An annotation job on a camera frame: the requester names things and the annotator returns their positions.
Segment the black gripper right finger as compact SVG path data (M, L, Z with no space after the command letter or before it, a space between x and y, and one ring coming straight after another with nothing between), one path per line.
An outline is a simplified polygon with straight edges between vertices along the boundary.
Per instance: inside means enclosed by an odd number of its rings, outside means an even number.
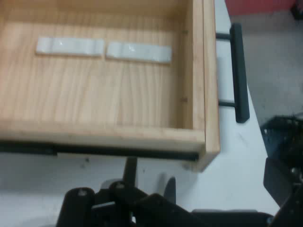
M270 227L301 227L303 225L303 182L277 159L267 158L264 187L279 206Z

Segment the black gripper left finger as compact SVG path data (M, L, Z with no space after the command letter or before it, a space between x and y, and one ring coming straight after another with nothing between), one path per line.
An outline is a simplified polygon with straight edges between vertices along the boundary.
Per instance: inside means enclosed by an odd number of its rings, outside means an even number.
M107 189L68 191L58 227L188 227L192 215L176 205L176 179L170 178L164 195L146 194L135 187L137 159L128 158L124 175Z

